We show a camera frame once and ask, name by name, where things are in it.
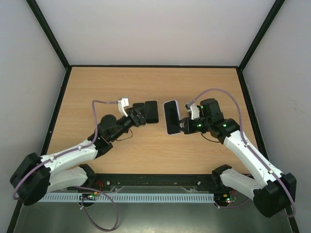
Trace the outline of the black bare phone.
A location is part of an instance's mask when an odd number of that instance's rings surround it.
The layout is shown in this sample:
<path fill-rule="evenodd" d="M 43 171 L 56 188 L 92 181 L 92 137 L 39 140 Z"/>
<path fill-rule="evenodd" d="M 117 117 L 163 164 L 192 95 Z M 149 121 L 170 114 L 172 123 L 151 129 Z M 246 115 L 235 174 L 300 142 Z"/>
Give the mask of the black bare phone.
<path fill-rule="evenodd" d="M 140 107 L 143 107 L 144 105 L 145 105 L 145 103 L 143 103 L 143 102 L 133 103 L 133 108 L 140 108 Z"/>

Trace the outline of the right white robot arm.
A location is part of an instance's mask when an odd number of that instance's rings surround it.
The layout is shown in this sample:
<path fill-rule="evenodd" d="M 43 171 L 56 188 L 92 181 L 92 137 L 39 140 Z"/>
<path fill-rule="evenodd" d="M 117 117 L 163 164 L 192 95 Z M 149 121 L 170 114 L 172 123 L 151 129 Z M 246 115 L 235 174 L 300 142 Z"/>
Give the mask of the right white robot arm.
<path fill-rule="evenodd" d="M 207 133 L 232 151 L 250 172 L 240 174 L 231 166 L 222 165 L 212 171 L 212 185 L 217 190 L 230 187 L 251 199 L 265 217 L 272 217 L 294 204 L 296 178 L 271 164 L 248 140 L 242 125 L 225 119 L 216 99 L 206 99 L 197 106 L 185 105 L 189 117 L 180 120 L 185 134 Z"/>

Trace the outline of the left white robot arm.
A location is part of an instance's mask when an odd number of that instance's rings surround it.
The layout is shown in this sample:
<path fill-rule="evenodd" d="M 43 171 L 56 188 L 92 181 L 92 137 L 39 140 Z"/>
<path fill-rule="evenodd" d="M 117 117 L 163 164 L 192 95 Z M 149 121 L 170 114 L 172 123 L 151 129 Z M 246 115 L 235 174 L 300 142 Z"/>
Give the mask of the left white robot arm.
<path fill-rule="evenodd" d="M 13 197 L 29 206 L 58 189 L 92 185 L 95 173 L 84 162 L 105 155 L 122 134 L 130 132 L 131 127 L 146 123 L 144 105 L 125 112 L 120 119 L 113 115 L 102 117 L 94 133 L 70 149 L 50 155 L 28 154 L 10 178 L 15 189 Z"/>

